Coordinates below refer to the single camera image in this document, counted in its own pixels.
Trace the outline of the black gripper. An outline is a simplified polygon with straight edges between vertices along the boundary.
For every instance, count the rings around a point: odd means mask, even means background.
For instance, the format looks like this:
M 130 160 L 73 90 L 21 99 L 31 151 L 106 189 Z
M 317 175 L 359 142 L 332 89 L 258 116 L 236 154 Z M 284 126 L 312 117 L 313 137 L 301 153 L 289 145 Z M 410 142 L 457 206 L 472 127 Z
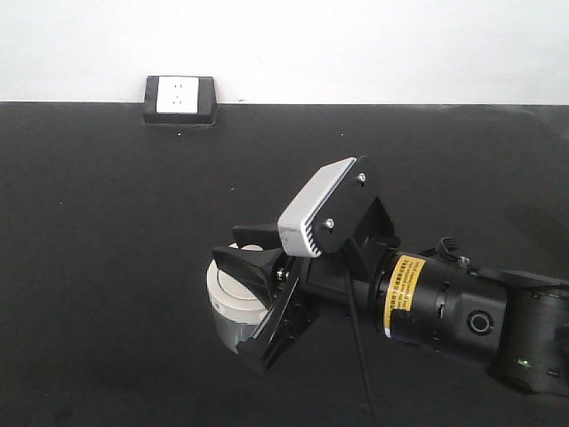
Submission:
M 267 371 L 321 316 L 348 317 L 355 335 L 361 319 L 378 321 L 381 276 L 400 245 L 378 198 L 340 251 L 317 258 L 287 255 L 275 222 L 237 225 L 232 235 L 238 247 L 267 249 L 217 246 L 212 251 L 217 267 L 268 307 L 252 336 L 237 345 L 245 366 Z

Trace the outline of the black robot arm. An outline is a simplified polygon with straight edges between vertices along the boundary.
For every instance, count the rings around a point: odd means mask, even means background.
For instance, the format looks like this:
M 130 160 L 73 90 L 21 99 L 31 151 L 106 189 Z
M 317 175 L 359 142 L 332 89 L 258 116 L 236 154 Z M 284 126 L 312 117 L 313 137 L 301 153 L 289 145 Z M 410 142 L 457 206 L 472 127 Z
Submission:
M 402 252 L 377 197 L 324 204 L 295 250 L 276 224 L 236 226 L 216 247 L 219 269 L 257 297 L 267 315 L 236 351 L 265 371 L 319 317 L 345 314 L 389 339 L 481 366 L 531 394 L 568 393 L 568 284 L 523 271 L 471 266 L 441 239 Z

